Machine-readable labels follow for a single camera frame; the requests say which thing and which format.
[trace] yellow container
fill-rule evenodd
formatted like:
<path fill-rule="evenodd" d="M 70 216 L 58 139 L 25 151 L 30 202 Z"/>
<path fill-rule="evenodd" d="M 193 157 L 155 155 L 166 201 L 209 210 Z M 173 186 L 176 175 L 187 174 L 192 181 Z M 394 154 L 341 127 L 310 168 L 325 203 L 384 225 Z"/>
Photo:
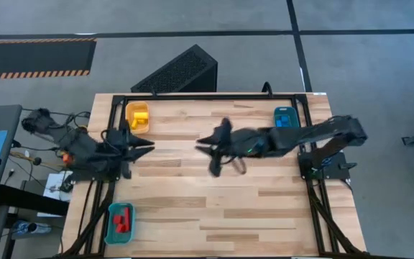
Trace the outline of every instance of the yellow container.
<path fill-rule="evenodd" d="M 135 129 L 132 129 L 132 122 L 134 121 L 134 113 L 146 113 L 148 119 L 145 120 L 145 123 L 138 123 Z M 132 134 L 143 134 L 150 130 L 150 110 L 148 109 L 148 104 L 144 101 L 133 101 L 127 104 L 126 106 L 126 121 L 129 123 Z"/>

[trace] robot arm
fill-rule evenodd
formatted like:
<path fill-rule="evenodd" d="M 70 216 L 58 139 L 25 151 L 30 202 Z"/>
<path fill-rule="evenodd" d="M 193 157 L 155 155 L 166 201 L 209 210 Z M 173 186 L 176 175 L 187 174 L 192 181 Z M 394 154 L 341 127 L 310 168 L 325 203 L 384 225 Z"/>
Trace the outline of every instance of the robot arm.
<path fill-rule="evenodd" d="M 220 176 L 224 156 L 230 160 L 282 157 L 298 145 L 332 138 L 323 147 L 311 151 L 313 167 L 321 168 L 326 158 L 346 146 L 363 145 L 367 139 L 359 120 L 350 116 L 335 116 L 311 127 L 244 128 L 233 132 L 231 129 L 231 122 L 224 118 L 210 137 L 197 141 L 210 145 L 196 148 L 212 157 L 209 169 L 216 177 Z"/>
<path fill-rule="evenodd" d="M 119 172 L 119 169 L 123 177 L 131 178 L 127 163 L 135 162 L 154 150 L 150 147 L 154 143 L 132 135 L 128 124 L 124 129 L 104 130 L 101 133 L 103 142 L 96 142 L 84 129 L 69 126 L 71 121 L 69 118 L 65 123 L 58 124 L 47 109 L 38 109 L 22 120 L 22 127 L 40 137 L 51 136 L 51 141 L 59 149 L 73 156 L 73 163 L 68 167 L 73 170 L 74 181 L 114 181 L 119 177 L 114 172 Z"/>

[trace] water bottle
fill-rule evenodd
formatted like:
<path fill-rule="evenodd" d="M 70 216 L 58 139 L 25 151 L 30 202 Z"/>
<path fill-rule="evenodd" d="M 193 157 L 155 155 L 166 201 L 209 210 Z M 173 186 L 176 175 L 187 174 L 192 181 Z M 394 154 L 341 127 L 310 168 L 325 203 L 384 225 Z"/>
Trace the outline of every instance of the water bottle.
<path fill-rule="evenodd" d="M 13 228 L 15 235 L 25 234 L 47 234 L 52 231 L 52 227 L 44 223 L 30 223 L 23 220 L 15 222 Z"/>

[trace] concrete floor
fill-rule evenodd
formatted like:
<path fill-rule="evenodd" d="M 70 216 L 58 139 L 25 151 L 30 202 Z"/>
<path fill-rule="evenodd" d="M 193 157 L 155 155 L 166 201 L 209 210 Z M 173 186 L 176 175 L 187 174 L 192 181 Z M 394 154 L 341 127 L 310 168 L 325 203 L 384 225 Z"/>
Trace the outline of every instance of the concrete floor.
<path fill-rule="evenodd" d="M 294 5 L 300 29 L 414 29 L 413 0 L 294 0 Z M 285 0 L 0 0 L 0 34 L 290 29 L 288 17 Z M 363 147 L 346 149 L 348 159 L 359 163 L 351 172 L 352 186 L 368 250 L 414 257 L 414 147 L 400 140 L 414 133 L 414 35 L 302 41 L 313 90 L 328 93 L 334 114 L 360 118 L 369 135 Z M 274 91 L 303 91 L 291 36 L 119 38 L 98 40 L 90 76 L 0 80 L 0 104 L 90 110 L 95 93 L 128 92 L 193 44 L 217 59 L 219 91 L 259 91 L 264 81 Z M 22 130 L 17 139 L 50 146 Z M 48 173 L 34 170 L 39 179 Z M 27 177 L 17 171 L 9 185 L 20 186 Z M 17 241 L 13 258 L 54 255 L 58 238 Z"/>

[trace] black computer case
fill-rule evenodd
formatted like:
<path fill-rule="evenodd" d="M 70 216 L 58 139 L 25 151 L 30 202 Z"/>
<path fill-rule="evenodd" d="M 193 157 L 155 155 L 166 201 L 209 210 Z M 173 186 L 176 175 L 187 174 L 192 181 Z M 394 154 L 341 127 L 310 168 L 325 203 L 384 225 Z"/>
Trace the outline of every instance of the black computer case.
<path fill-rule="evenodd" d="M 194 45 L 131 87 L 132 93 L 216 92 L 218 63 Z"/>

